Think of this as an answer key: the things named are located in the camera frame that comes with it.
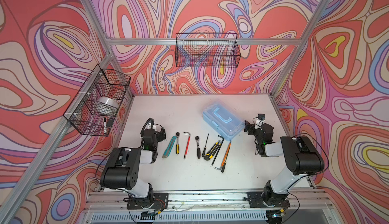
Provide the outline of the blue plastic tool box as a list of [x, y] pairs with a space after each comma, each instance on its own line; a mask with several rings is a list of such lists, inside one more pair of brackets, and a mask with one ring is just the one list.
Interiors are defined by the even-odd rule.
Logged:
[[221, 100], [205, 106], [202, 115], [203, 120], [227, 141], [235, 138], [245, 127], [237, 113]]

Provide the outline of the small black screwdriver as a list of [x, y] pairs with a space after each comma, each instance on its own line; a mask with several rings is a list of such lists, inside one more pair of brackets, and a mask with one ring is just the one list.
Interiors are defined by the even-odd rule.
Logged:
[[205, 146], [204, 146], [203, 151], [202, 151], [202, 157], [205, 157], [205, 155], [206, 155], [208, 139], [209, 139], [209, 133], [207, 134], [206, 143], [205, 143]]

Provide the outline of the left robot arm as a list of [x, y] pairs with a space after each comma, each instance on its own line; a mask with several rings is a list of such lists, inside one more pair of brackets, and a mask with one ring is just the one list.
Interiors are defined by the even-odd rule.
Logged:
[[164, 127], [149, 118], [140, 132], [141, 143], [137, 148], [114, 148], [108, 156], [100, 177], [100, 185], [111, 190], [120, 190], [135, 199], [154, 199], [150, 183], [140, 179], [140, 166], [153, 164], [158, 157], [158, 144], [166, 139]]

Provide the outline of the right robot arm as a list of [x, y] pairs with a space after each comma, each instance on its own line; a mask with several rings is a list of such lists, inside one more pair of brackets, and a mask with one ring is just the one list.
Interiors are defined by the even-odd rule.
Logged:
[[251, 208], [288, 208], [289, 190], [301, 179], [324, 171], [325, 162], [308, 137], [280, 137], [273, 142], [274, 128], [267, 123], [245, 121], [244, 131], [255, 137], [256, 155], [283, 157], [286, 166], [262, 192], [248, 192]]

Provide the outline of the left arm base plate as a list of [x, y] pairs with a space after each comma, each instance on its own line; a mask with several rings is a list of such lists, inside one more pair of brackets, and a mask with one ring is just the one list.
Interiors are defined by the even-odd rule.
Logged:
[[169, 194], [165, 192], [153, 193], [146, 198], [135, 198], [131, 195], [124, 198], [128, 210], [164, 210], [168, 207]]

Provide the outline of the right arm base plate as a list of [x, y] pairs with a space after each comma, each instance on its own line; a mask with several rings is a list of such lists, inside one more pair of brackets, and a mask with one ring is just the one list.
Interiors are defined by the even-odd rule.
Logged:
[[247, 201], [251, 208], [283, 208], [288, 209], [290, 202], [287, 194], [247, 192]]

